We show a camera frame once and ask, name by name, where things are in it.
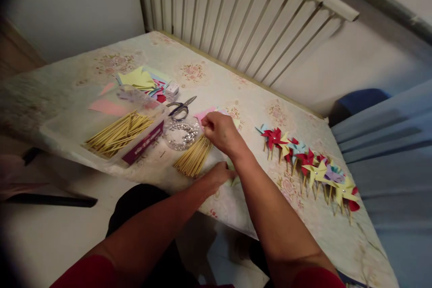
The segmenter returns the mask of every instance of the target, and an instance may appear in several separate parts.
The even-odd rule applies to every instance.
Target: purple pinwheel
[[[325,173],[324,177],[327,180],[331,180],[336,183],[344,183],[345,177],[343,175],[340,175],[332,170],[332,166],[330,164],[327,165],[327,172]]]

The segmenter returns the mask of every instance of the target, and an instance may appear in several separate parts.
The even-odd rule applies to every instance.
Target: radiator
[[[142,2],[147,30],[174,34],[277,90],[342,24],[359,15],[340,0]]]

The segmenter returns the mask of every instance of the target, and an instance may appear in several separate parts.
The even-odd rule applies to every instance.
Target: blue curtain
[[[332,132],[399,284],[430,285],[432,80],[342,121]]]

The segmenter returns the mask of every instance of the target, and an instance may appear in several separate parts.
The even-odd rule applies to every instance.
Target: human hand
[[[216,163],[209,172],[200,178],[200,181],[208,183],[210,186],[210,194],[215,194],[219,187],[228,179],[234,179],[236,176],[237,172],[234,170],[228,170],[228,165],[225,161],[222,161]]]
[[[235,128],[233,119],[220,112],[209,112],[202,120],[205,136],[231,160],[247,152],[243,137]]]

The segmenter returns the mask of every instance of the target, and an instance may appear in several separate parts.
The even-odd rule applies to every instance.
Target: stack of colored paper
[[[141,66],[128,74],[117,74],[116,78],[120,85],[132,85],[161,103],[166,100],[165,89],[172,80],[165,73],[147,66]]]

